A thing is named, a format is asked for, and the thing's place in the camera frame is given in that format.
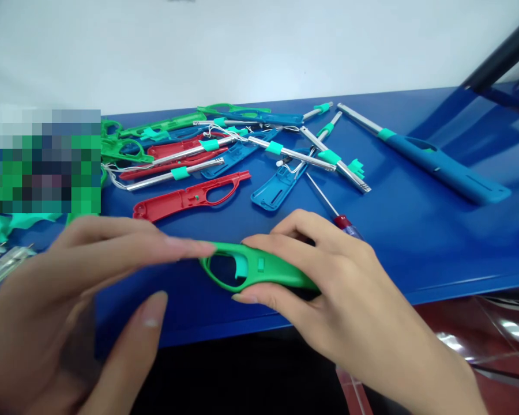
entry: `screwdriver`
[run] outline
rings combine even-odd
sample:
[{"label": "screwdriver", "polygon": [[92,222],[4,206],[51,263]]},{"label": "screwdriver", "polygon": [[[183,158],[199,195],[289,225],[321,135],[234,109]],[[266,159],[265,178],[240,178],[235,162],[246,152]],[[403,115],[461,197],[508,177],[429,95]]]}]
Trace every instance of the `screwdriver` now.
[{"label": "screwdriver", "polygon": [[311,182],[313,183],[313,185],[315,186],[315,188],[317,189],[317,191],[319,192],[319,194],[321,195],[321,197],[325,200],[325,202],[327,203],[327,205],[329,205],[330,209],[333,211],[334,215],[336,216],[334,219],[333,219],[333,222],[335,225],[338,226],[339,229],[342,229],[344,232],[346,232],[347,234],[349,234],[350,236],[353,236],[354,238],[357,238],[357,239],[360,239],[362,241],[365,241],[365,239],[363,238],[362,234],[359,233],[359,231],[356,229],[356,227],[354,225],[352,225],[352,223],[350,222],[350,220],[348,220],[348,218],[346,217],[346,215],[340,215],[336,209],[334,208],[334,206],[329,202],[329,200],[327,199],[327,196],[325,196],[325,194],[323,193],[323,191],[319,188],[319,186],[317,185],[317,183],[315,182],[315,180],[313,180],[310,176],[310,174],[308,172],[306,172],[306,176],[308,179],[311,180]]}]

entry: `red screwdriver handle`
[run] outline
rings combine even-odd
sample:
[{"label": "red screwdriver handle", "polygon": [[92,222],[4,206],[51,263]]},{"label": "red screwdriver handle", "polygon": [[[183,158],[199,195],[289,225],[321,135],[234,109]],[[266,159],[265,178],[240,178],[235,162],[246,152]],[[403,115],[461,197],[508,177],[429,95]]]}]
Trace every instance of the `red screwdriver handle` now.
[{"label": "red screwdriver handle", "polygon": [[345,215],[338,215],[333,219],[333,222],[338,226],[339,229],[346,229],[348,226],[352,226],[352,223]]},{"label": "red screwdriver handle", "polygon": [[[133,218],[156,222],[181,210],[196,208],[198,206],[219,205],[233,195],[241,180],[250,178],[251,175],[249,171],[233,173],[222,178],[188,187],[184,190],[174,191],[142,201],[135,205]],[[233,188],[224,198],[216,202],[210,202],[208,200],[208,192],[210,190],[231,183]]]}]

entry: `blue plastic lighter handle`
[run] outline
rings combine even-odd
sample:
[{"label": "blue plastic lighter handle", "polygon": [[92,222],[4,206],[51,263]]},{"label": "blue plastic lighter handle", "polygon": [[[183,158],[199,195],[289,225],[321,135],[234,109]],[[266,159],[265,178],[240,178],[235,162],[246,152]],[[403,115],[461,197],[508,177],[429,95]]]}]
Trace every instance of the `blue plastic lighter handle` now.
[{"label": "blue plastic lighter handle", "polygon": [[241,110],[235,112],[221,112],[222,116],[227,119],[238,121],[257,121],[262,124],[276,124],[283,126],[301,126],[304,124],[304,116],[302,114],[270,114],[268,112]]},{"label": "blue plastic lighter handle", "polygon": [[[274,137],[279,133],[278,130],[271,130],[267,133],[263,131],[258,131],[255,133],[245,134],[243,137],[254,136],[260,138],[264,141],[271,141]],[[202,176],[206,179],[214,179],[216,177],[221,176],[224,172],[229,170],[238,162],[244,160],[246,157],[255,152],[259,146],[252,143],[244,143],[243,141],[237,141],[234,143],[226,152],[224,152],[221,157],[225,160],[225,164],[210,167],[208,169],[202,170]]]},{"label": "blue plastic lighter handle", "polygon": [[[295,151],[308,154],[310,149],[297,149]],[[296,175],[296,173],[291,173],[285,166],[279,167],[273,177],[252,193],[252,196],[250,196],[252,203],[270,212],[277,210],[298,179],[304,174],[306,168],[307,164],[304,164]]]},{"label": "blue plastic lighter handle", "polygon": [[385,135],[384,131],[389,130],[383,130],[378,136],[386,144],[473,203],[498,203],[512,194],[507,187],[480,176],[424,140],[399,134]]},{"label": "blue plastic lighter handle", "polygon": [[[147,150],[154,145],[169,144],[172,142],[183,141],[185,139],[195,137],[199,133],[207,131],[208,128],[209,126],[193,126],[180,130],[164,131],[162,133],[159,133],[158,136],[156,136],[156,138],[161,136],[164,136],[165,138],[161,138],[156,141],[150,138],[146,138],[141,140],[140,144],[142,145],[143,149]],[[140,149],[138,148],[138,146],[134,143],[130,143],[122,149],[124,154],[135,154],[138,153],[139,150]]]}]

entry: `green plastic lighter handle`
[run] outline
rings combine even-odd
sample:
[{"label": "green plastic lighter handle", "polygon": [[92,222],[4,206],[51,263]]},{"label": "green plastic lighter handle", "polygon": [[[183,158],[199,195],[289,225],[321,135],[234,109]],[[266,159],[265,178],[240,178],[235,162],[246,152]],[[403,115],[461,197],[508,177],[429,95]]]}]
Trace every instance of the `green plastic lighter handle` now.
[{"label": "green plastic lighter handle", "polygon": [[274,282],[281,285],[319,291],[317,286],[302,271],[285,260],[265,251],[253,249],[245,245],[223,242],[210,242],[217,247],[214,255],[231,256],[236,261],[237,274],[246,273],[245,281],[239,286],[231,286],[221,282],[211,271],[211,258],[201,258],[200,265],[210,278],[221,288],[239,293],[244,288],[259,282]]},{"label": "green plastic lighter handle", "polygon": [[[261,111],[261,112],[271,112],[271,109],[269,108],[247,108],[247,107],[239,107],[238,105],[233,105],[229,103],[218,103],[218,104],[212,104],[208,105],[207,107],[197,107],[198,111],[203,112],[205,114],[211,114],[211,115],[221,115],[221,112],[219,112],[219,109],[223,110],[222,112],[235,112],[235,111]],[[246,113],[242,114],[243,116],[254,116],[255,112],[253,113]]]},{"label": "green plastic lighter handle", "polygon": [[135,136],[142,137],[144,134],[144,130],[150,128],[154,131],[171,131],[177,130],[185,127],[191,127],[194,121],[204,121],[207,117],[203,112],[193,112],[192,114],[181,115],[178,117],[173,117],[171,119],[158,121],[156,123],[146,124],[140,127],[134,127],[131,129],[123,130],[119,133],[120,138]]}]

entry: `blue table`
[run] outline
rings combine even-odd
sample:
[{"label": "blue table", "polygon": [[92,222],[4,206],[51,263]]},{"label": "blue table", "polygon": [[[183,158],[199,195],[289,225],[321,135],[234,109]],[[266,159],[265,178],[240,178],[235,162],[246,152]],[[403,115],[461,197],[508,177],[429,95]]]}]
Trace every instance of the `blue table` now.
[{"label": "blue table", "polygon": [[[392,280],[412,304],[519,287],[519,114],[469,91],[453,88],[304,99],[250,106],[304,114],[326,101],[343,102],[383,127],[440,146],[459,162],[512,189],[513,195],[478,207],[403,159],[347,117],[338,122],[327,145],[346,162],[365,164],[373,188],[360,195],[340,175],[310,168],[334,206],[360,229]],[[110,116],[124,127],[183,115],[173,110]],[[317,132],[335,108],[306,125]],[[298,134],[281,133],[289,148],[307,147]],[[302,178],[278,212],[268,213],[250,195],[275,173],[277,157],[261,150],[231,172],[250,170],[225,204],[191,209],[157,226],[169,235],[238,243],[269,232],[297,208],[329,213]],[[188,178],[134,194],[111,184],[103,190],[103,214],[131,216],[144,199],[203,182]],[[222,197],[221,191],[216,198]],[[62,223],[39,223],[19,237],[44,248]],[[169,305],[160,346],[170,346],[283,327],[289,323],[261,305],[242,305],[215,285],[196,261],[156,266],[112,286],[97,297],[97,352],[112,346],[131,313],[153,292],[164,289]]]}]

